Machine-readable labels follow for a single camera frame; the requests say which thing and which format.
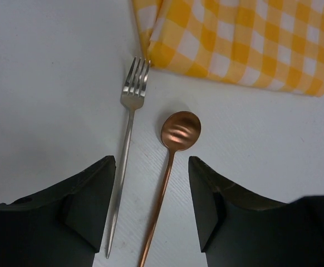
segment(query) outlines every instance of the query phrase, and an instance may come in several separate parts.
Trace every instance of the checkered cloth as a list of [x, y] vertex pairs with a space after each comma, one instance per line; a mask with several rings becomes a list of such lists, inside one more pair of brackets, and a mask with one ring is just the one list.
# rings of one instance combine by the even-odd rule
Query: checkered cloth
[[153, 66], [324, 94], [324, 0], [133, 0]]

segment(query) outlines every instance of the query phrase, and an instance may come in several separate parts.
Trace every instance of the tabletop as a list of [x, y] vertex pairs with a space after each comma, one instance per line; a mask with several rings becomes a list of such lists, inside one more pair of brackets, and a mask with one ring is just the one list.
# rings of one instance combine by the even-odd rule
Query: tabletop
[[[127, 111], [119, 102], [140, 55], [127, 0], [0, 0], [0, 202], [119, 159]], [[324, 194], [324, 96], [276, 93], [151, 70], [136, 112], [114, 246], [94, 266], [137, 265], [167, 150], [164, 120], [189, 110], [202, 122], [178, 152], [146, 267], [207, 267], [200, 253], [188, 157], [263, 196]]]

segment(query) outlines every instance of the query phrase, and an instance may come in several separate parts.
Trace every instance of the fork tine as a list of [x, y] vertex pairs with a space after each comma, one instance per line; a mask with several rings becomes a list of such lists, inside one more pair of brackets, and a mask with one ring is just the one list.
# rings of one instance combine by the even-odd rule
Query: fork tine
[[147, 79], [148, 79], [148, 75], [149, 75], [150, 65], [151, 65], [151, 61], [149, 60], [149, 63], [147, 64], [147, 67], [146, 67], [146, 72], [145, 72], [144, 81], [142, 83], [142, 88], [141, 88], [140, 94], [139, 94], [142, 97], [145, 97], [146, 84], [147, 84]]
[[139, 79], [138, 79], [138, 85], [135, 87], [134, 94], [136, 94], [136, 95], [139, 95], [139, 93], [140, 93], [140, 86], [142, 85], [142, 80], [143, 80], [142, 72], [144, 71], [145, 63], [146, 63], [146, 60], [144, 60], [142, 63], [142, 67], [141, 67], [141, 71], [140, 71], [140, 75], [139, 75]]
[[127, 74], [127, 78], [126, 78], [126, 81], [125, 81], [125, 84], [124, 84], [124, 88], [122, 89], [122, 90], [124, 90], [126, 87], [128, 87], [129, 89], [128, 89], [127, 93], [129, 93], [129, 90], [130, 90], [130, 87], [131, 87], [131, 76], [132, 76], [132, 72], [134, 71], [135, 62], [136, 62], [136, 57], [134, 57], [134, 60], [133, 60], [133, 62], [131, 64], [129, 73]]
[[136, 78], [138, 76], [140, 62], [141, 62], [141, 58], [139, 58], [138, 65], [137, 65], [137, 67], [135, 69], [134, 78], [132, 79], [132, 85], [131, 85], [131, 87], [129, 87], [129, 91], [127, 92], [127, 94], [129, 94], [129, 93], [134, 94], [134, 91], [135, 91], [135, 88], [136, 88], [136, 82], [137, 82]]

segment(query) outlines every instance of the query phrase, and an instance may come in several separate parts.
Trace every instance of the cutlery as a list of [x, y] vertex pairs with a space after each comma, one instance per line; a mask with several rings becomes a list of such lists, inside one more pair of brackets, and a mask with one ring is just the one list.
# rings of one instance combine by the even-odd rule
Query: cutlery
[[162, 126], [162, 143], [169, 150], [168, 164], [163, 178], [163, 185], [159, 193], [148, 228], [144, 249], [140, 256], [139, 267], [144, 267], [147, 254], [150, 249], [152, 237], [156, 229], [158, 216], [166, 193], [169, 175], [172, 170], [174, 155], [177, 151], [183, 151], [195, 144], [202, 131], [198, 117], [188, 111], [180, 111], [170, 116]]
[[145, 101], [146, 84], [148, 73], [150, 69], [150, 61], [138, 60], [136, 64], [136, 57], [134, 58], [130, 71], [121, 92], [121, 103], [129, 110], [129, 121], [127, 123], [126, 135], [124, 145], [122, 147], [121, 159], [119, 169], [117, 170], [114, 183], [114, 191], [116, 192], [111, 199], [111, 224], [108, 238], [108, 245], [106, 249], [106, 258], [108, 259], [111, 252], [112, 241], [114, 239], [117, 216], [119, 214], [122, 188], [124, 186], [127, 158], [129, 155], [129, 147], [132, 134], [132, 125], [134, 123], [135, 111], [142, 108]]

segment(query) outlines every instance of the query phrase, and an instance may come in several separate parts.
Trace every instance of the spoon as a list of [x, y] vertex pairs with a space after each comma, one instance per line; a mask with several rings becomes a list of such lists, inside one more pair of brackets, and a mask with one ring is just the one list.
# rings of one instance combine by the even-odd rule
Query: spoon
[[163, 185], [154, 207], [143, 252], [140, 257], [139, 267], [144, 267], [147, 254], [150, 249], [152, 237], [156, 229], [158, 216], [166, 193], [169, 175], [172, 170], [174, 155], [177, 151], [183, 151], [195, 144], [200, 136], [202, 126], [198, 117], [188, 111], [180, 111], [170, 116], [162, 126], [162, 143], [169, 150], [168, 164], [163, 178]]

